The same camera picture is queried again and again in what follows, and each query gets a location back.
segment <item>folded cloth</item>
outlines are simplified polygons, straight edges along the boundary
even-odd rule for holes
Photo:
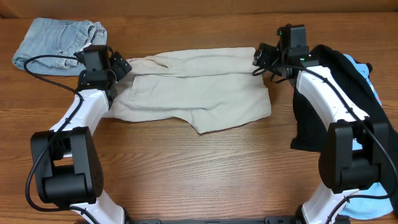
[[[86,44],[106,44],[106,29],[99,22],[59,21],[37,18],[33,20],[12,62],[19,69],[38,55],[63,55],[72,57]],[[79,75],[85,69],[76,60],[65,58],[40,58],[31,62],[29,70],[46,75]]]
[[[254,77],[254,48],[183,50],[130,60],[110,113],[126,121],[171,117],[198,133],[271,115],[268,89]]]
[[[356,62],[350,55],[344,54],[344,56],[354,65],[355,69],[361,74],[369,84],[372,89],[374,96],[377,101],[381,105],[379,96],[377,95],[373,85],[369,79],[369,66],[370,64],[362,64]],[[362,145],[357,141],[353,142],[353,150],[362,149]],[[373,196],[382,196],[386,195],[387,192],[384,190],[383,186],[380,183],[374,183],[369,189],[362,190],[361,194],[363,195],[373,195]],[[369,220],[372,218],[379,218],[383,215],[387,215],[392,212],[392,205],[390,200],[373,200],[366,198],[353,198],[347,203],[344,209],[340,212],[340,215],[347,215],[351,218],[359,219],[359,220]]]
[[[388,149],[386,150],[394,164],[397,164],[398,133],[391,126],[387,115],[379,104],[378,99],[375,97],[373,89],[369,86],[370,81],[368,82],[364,78],[364,73],[361,72],[362,69],[358,69],[359,66],[353,65],[343,54],[324,45],[316,46],[311,51],[311,54],[319,58],[321,65],[327,66],[330,69],[337,84],[339,84],[353,103],[367,112],[372,119],[388,124],[389,136]],[[297,137],[292,141],[290,145],[291,148],[306,151],[321,151],[326,138],[326,129],[309,101],[297,90],[295,90],[293,96],[293,109],[297,120]],[[364,191],[364,194],[382,195],[385,191],[391,192],[394,187],[393,178],[394,173],[390,166],[384,166],[380,181],[382,188],[379,187],[379,183],[376,183],[377,189],[375,185],[373,185],[368,191]],[[355,203],[352,205],[348,204],[348,210],[344,211],[348,215],[352,215],[353,218],[358,219],[376,218],[390,211],[385,201],[369,199],[366,202],[361,202],[361,200],[362,199],[350,200]],[[392,196],[390,202],[395,213],[397,213],[398,195],[395,194]]]

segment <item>robotic arm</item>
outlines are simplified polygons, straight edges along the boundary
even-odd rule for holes
[[[116,205],[104,191],[104,177],[92,134],[101,117],[110,109],[117,93],[114,83],[130,70],[129,64],[117,53],[108,57],[107,46],[90,46],[76,53],[87,70],[80,74],[78,90],[83,103],[74,117],[62,129],[58,139],[49,147],[35,172],[36,187],[41,201],[54,203],[59,208],[79,207],[92,217],[78,212],[89,223],[100,224],[161,224],[161,223],[214,223],[214,224],[318,224],[348,222],[337,217],[344,207],[336,206],[347,196],[358,194],[378,182],[381,167],[385,162],[358,120],[348,112],[337,90],[361,121],[386,147],[388,135],[386,124],[375,123],[359,109],[334,81],[329,68],[319,65],[309,54],[304,26],[285,26],[278,30],[280,41],[276,47],[260,44],[254,64],[264,70],[288,79],[293,87],[303,94],[321,117],[328,137],[319,160],[322,183],[313,197],[299,206],[295,216],[266,217],[262,220],[202,220],[168,221],[132,220],[127,211]],[[327,78],[329,84],[318,76]],[[39,154],[80,102],[75,100],[65,116],[50,131],[35,133],[31,139],[34,163]],[[352,152],[353,139],[365,139],[364,149]],[[55,166],[54,161],[73,158],[73,165]]]

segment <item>light blue fabric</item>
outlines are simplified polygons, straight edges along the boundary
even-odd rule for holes
[[[350,62],[354,65],[357,71],[366,79],[374,93],[374,96],[377,98],[378,102],[381,105],[380,99],[369,79],[368,66],[365,64],[356,63],[355,60],[349,55],[344,54],[344,56],[348,58],[348,60],[350,60]],[[362,149],[362,145],[354,141],[353,150],[358,149]],[[361,191],[361,194],[382,196],[386,195],[387,193],[380,183],[374,183],[369,189]],[[353,198],[350,200],[350,203],[347,203],[347,206],[345,206],[345,208],[340,212],[340,215],[347,215],[351,218],[355,218],[358,220],[369,220],[373,218],[379,218],[391,212],[392,205],[389,199],[374,200],[365,198]]]
[[[91,42],[93,45],[106,44],[106,29],[99,22],[59,21],[37,18],[30,25],[12,62],[24,69],[24,62],[38,55],[73,56],[73,53]],[[28,64],[29,70],[46,75],[79,75],[85,69],[76,60],[64,58],[40,58]]]

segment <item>wooden table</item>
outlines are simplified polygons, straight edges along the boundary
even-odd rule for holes
[[[312,48],[325,44],[370,62],[383,107],[398,128],[398,13],[256,14],[205,17],[117,17],[101,21],[108,44],[126,58],[183,49],[276,44],[277,26],[307,26]],[[0,223],[73,223],[73,212],[30,208],[24,185],[32,165],[30,137],[55,124],[71,93],[30,77],[11,63],[30,19],[0,20]],[[51,77],[76,86],[76,77]],[[320,183],[318,153],[290,149],[296,122],[293,89],[265,80],[272,115],[238,128],[197,134],[178,119],[101,120],[94,140],[105,189],[134,218],[261,218],[293,214]],[[35,186],[34,200],[39,202]],[[396,223],[388,215],[371,223]]]

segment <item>white cloth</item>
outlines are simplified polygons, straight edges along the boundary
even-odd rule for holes
[[[198,133],[269,116],[268,89],[251,75],[254,51],[182,50],[128,60],[132,71],[116,84],[110,113],[132,122],[181,118]]]

